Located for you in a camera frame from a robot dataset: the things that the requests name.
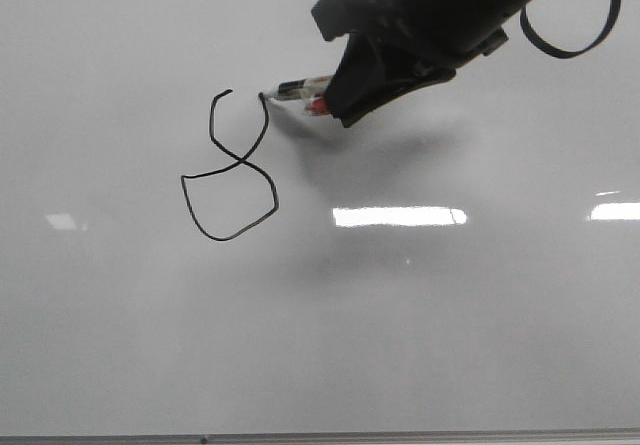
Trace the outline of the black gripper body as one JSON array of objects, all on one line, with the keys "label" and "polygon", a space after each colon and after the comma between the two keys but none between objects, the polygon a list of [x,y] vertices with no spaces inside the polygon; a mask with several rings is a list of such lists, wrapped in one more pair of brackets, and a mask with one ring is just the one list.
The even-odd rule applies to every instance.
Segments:
[{"label": "black gripper body", "polygon": [[503,24],[532,0],[318,0],[311,10],[327,41],[379,38],[447,60],[488,56],[508,39]]}]

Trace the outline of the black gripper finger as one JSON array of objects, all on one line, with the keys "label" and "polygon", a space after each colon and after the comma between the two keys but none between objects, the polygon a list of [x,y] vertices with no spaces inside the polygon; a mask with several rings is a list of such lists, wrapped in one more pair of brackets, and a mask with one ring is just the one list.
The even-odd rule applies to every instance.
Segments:
[{"label": "black gripper finger", "polygon": [[429,68],[422,75],[408,70],[392,73],[385,65],[341,64],[341,124],[350,128],[365,115],[406,94],[451,81],[456,71]]},{"label": "black gripper finger", "polygon": [[381,40],[350,33],[324,99],[333,118],[360,120],[394,99],[393,49]]}]

